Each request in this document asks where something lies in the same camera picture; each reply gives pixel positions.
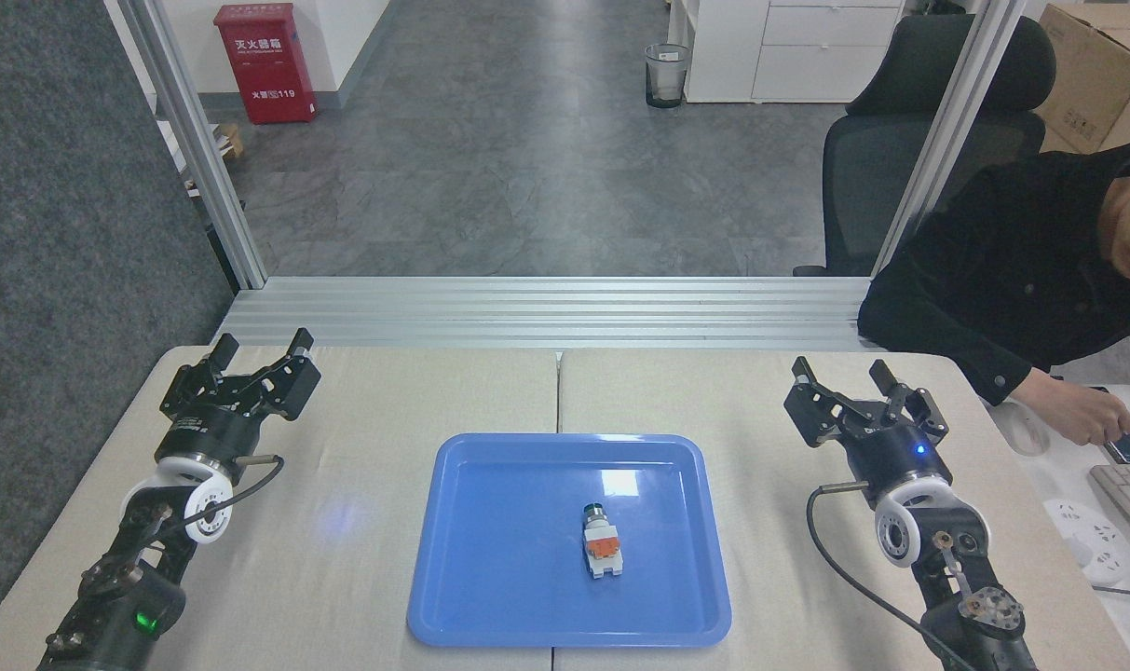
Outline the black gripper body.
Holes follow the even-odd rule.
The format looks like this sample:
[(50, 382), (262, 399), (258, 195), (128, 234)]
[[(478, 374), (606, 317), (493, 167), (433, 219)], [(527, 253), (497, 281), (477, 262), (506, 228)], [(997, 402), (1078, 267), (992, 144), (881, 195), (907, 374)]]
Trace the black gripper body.
[(885, 493), (915, 477), (940, 477), (951, 483), (953, 476), (935, 448), (935, 442), (918, 426), (898, 424), (888, 428), (845, 432), (844, 448), (851, 474), (867, 483), (867, 504), (876, 504)]
[(236, 459), (254, 453), (264, 417), (232, 409), (183, 409), (171, 421), (158, 447), (158, 461), (169, 456), (206, 459), (223, 469), (242, 469)]

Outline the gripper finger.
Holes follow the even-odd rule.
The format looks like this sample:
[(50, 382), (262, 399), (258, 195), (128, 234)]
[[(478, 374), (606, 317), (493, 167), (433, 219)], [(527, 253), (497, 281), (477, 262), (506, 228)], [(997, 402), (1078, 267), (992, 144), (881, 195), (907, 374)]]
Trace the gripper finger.
[(859, 401), (825, 387), (817, 381), (805, 356), (792, 364), (794, 383), (786, 392), (784, 408), (808, 446), (838, 439), (842, 430), (859, 432), (868, 426), (868, 415)]
[(240, 349), (238, 341), (229, 333), (218, 339), (211, 352), (193, 365), (182, 365), (169, 383), (160, 401), (160, 412), (176, 418), (183, 409), (195, 401), (209, 401), (218, 390), (218, 382)]
[(887, 361), (875, 360), (868, 371), (881, 395), (887, 399), (879, 416), (883, 426), (909, 420), (931, 439), (944, 439), (949, 428), (932, 393), (925, 387), (909, 387), (890, 371)]
[(299, 328), (279, 360), (240, 383), (234, 395), (234, 412), (247, 418), (278, 415), (297, 420), (321, 382), (321, 372), (310, 358), (314, 338)]

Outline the person's hand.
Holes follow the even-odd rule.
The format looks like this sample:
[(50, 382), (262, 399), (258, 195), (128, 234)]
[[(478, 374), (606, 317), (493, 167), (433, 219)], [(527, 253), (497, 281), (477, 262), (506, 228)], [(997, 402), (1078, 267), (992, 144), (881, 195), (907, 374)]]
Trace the person's hand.
[(1011, 398), (1075, 445), (1104, 445), (1130, 433), (1130, 411), (1118, 396), (1050, 377), (1045, 371), (1031, 369)]

